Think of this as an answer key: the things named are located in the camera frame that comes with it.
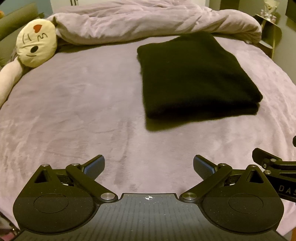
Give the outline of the black knit sweater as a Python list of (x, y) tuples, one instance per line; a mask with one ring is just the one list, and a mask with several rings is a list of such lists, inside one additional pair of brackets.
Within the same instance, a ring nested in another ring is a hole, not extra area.
[(207, 32), (138, 47), (145, 114), (154, 120), (208, 120), (258, 112), (262, 94)]

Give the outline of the lilac plush bed cover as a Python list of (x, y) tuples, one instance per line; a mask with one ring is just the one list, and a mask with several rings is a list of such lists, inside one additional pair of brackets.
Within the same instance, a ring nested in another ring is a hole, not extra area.
[(253, 164), (255, 148), (295, 160), (295, 85), (257, 47), (223, 35), (215, 39), (262, 93), (256, 115), (146, 118), (137, 49), (168, 37), (66, 46), (29, 71), (1, 108), (1, 212), (16, 223), (15, 199), (41, 165), (63, 169), (101, 154), (106, 163), (97, 182), (117, 195), (142, 196), (128, 207), (117, 203), (131, 218), (105, 210), (99, 224), (87, 234), (77, 232), (75, 240), (218, 240), (204, 229), (196, 207), (180, 204), (173, 212), (163, 194), (179, 195), (201, 181), (193, 169), (197, 154), (235, 169)]

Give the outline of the pink long plush pillow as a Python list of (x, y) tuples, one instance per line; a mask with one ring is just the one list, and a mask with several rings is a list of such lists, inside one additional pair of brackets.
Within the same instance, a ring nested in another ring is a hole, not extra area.
[(1, 69), (1, 107), (6, 102), (13, 87), (20, 81), (22, 76), (29, 71), (29, 69), (29, 67), (26, 67), (24, 64), (21, 63), (19, 57), (16, 57), (13, 61), (8, 63)]

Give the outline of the yellow corner shelf stand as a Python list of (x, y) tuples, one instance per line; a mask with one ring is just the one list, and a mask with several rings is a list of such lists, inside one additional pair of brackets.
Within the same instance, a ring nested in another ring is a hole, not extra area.
[(281, 40), (281, 28), (268, 19), (256, 14), (253, 16), (259, 22), (262, 29), (261, 40), (257, 47), (261, 49), (269, 58), (274, 58), (275, 48)]

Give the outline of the cream cat face pillow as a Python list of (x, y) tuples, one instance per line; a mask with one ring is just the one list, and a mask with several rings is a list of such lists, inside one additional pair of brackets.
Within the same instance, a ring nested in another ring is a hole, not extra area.
[(16, 53), (21, 63), (36, 68), (53, 57), (57, 49), (55, 25), (45, 19), (27, 23), (16, 38)]

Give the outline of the rolled lilac duvet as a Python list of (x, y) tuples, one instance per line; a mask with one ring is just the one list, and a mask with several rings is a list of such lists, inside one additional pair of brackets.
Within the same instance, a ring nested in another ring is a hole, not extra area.
[(260, 24), (234, 9), (215, 11), (193, 1), (105, 1), (68, 6), (48, 17), (59, 38), (99, 45), (205, 31), (233, 35), (248, 44), (261, 40)]

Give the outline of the decor item on shelf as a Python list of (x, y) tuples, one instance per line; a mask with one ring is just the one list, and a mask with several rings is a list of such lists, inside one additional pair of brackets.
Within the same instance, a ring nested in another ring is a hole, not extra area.
[(264, 0), (264, 9), (261, 9), (260, 16), (264, 19), (275, 23), (277, 17), (274, 15), (280, 2), (275, 0)]

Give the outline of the green headboard cushion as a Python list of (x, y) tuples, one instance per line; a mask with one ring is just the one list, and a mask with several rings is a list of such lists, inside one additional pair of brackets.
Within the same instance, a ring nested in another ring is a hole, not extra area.
[(38, 18), (36, 3), (27, 4), (1, 18), (1, 68), (11, 59), (21, 29)]

